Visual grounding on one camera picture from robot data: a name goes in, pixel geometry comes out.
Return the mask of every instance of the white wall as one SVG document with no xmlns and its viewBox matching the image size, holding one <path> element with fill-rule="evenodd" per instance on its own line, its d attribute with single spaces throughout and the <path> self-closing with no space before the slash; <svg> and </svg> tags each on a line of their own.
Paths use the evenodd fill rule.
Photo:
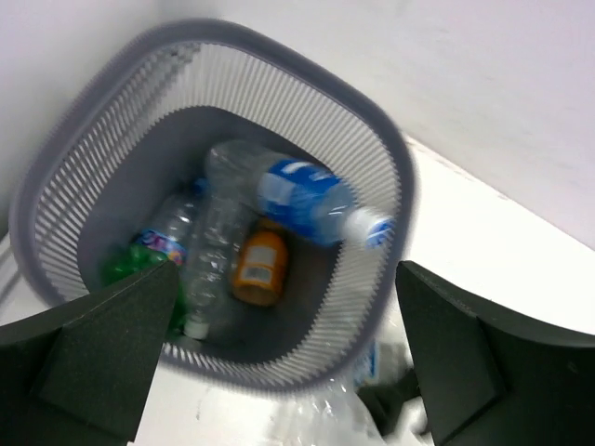
<svg viewBox="0 0 595 446">
<path fill-rule="evenodd" d="M 198 15 L 314 59 L 408 133 L 595 247 L 588 0 L 5 0 L 0 217 L 35 145 L 117 47 Z"/>
</svg>

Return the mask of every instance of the water bottle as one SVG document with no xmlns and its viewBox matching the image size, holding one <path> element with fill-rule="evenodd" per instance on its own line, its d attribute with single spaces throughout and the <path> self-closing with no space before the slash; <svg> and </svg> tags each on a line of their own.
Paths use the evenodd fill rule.
<svg viewBox="0 0 595 446">
<path fill-rule="evenodd" d="M 192 230 L 190 255 L 182 270 L 182 286 L 191 313 L 184 324 L 184 334 L 203 340 L 219 326 L 231 323 L 221 307 L 229 302 L 230 277 L 255 213 L 245 205 L 248 190 L 245 180 L 254 167 L 254 156 L 261 154 L 258 146 L 243 141 L 232 144 L 233 151 L 224 151 L 226 158 L 218 158 L 218 148 L 207 156 L 205 173 L 209 197 L 204 217 Z"/>
<path fill-rule="evenodd" d="M 238 200 L 322 246 L 346 240 L 373 249 L 386 241 L 393 226 L 392 217 L 357 207 L 342 178 L 257 144 L 219 144 L 209 152 L 207 168 L 228 181 L 232 178 L 230 187 L 237 190 Z"/>
<path fill-rule="evenodd" d="M 205 187 L 205 180 L 200 178 L 192 184 L 191 191 L 168 197 L 135 243 L 163 253 L 181 266 L 186 259 L 187 244 L 193 224 L 198 219 Z"/>
</svg>

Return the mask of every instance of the orange bottle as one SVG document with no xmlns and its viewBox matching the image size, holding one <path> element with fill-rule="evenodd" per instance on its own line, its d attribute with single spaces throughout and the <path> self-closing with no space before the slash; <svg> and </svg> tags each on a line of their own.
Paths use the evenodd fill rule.
<svg viewBox="0 0 595 446">
<path fill-rule="evenodd" d="M 262 218 L 242 248 L 233 295 L 261 307 L 276 304 L 283 292 L 288 258 L 283 228 Z"/>
</svg>

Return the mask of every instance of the plastic bottle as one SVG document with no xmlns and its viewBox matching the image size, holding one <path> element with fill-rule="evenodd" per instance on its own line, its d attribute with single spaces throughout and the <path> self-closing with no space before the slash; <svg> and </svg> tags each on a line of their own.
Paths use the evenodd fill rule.
<svg viewBox="0 0 595 446">
<path fill-rule="evenodd" d="M 233 295 L 260 307 L 275 305 L 281 298 L 289 253 L 285 230 L 262 218 L 245 241 L 238 269 L 233 277 Z"/>
<path fill-rule="evenodd" d="M 358 208 L 343 179 L 319 165 L 256 144 L 229 141 L 215 146 L 208 154 L 207 169 L 228 181 L 232 177 L 230 185 L 240 191 L 238 199 L 257 212 L 323 246 L 347 240 L 364 249 L 375 248 L 392 228 L 390 216 Z"/>
<path fill-rule="evenodd" d="M 164 253 L 167 258 L 181 266 L 187 256 L 191 230 L 197 230 L 199 208 L 203 204 L 206 182 L 199 178 L 192 190 L 168 197 L 152 217 L 147 227 L 140 232 L 135 243 L 153 251 Z"/>
<path fill-rule="evenodd" d="M 110 285 L 167 259 L 180 265 L 186 257 L 192 223 L 201 212 L 204 189 L 205 181 L 198 179 L 191 192 L 167 198 L 135 242 L 103 264 L 100 272 L 102 283 Z M 186 312 L 180 288 L 169 328 L 181 328 Z"/>
<path fill-rule="evenodd" d="M 254 157 L 261 152 L 258 146 L 244 141 L 226 144 L 234 147 L 228 158 L 214 159 L 214 149 L 207 156 L 205 173 L 210 193 L 204 217 L 192 230 L 190 255 L 182 270 L 184 295 L 191 309 L 184 334 L 198 340 L 207 338 L 216 314 L 222 313 L 220 307 L 230 298 L 232 270 L 256 218 L 245 205 L 245 179 L 254 168 Z"/>
</svg>

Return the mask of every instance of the blue bottle cap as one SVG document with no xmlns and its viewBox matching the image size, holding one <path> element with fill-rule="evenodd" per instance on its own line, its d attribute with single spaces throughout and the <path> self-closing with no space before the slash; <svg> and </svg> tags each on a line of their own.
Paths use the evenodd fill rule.
<svg viewBox="0 0 595 446">
<path fill-rule="evenodd" d="M 363 249 L 375 249 L 385 244 L 394 228 L 394 220 L 368 207 L 354 210 L 343 228 L 346 240 Z"/>
<path fill-rule="evenodd" d="M 196 178 L 192 183 L 192 191 L 196 195 L 202 195 L 203 193 L 207 193 L 208 189 L 208 181 L 206 180 L 206 178 Z"/>
</svg>

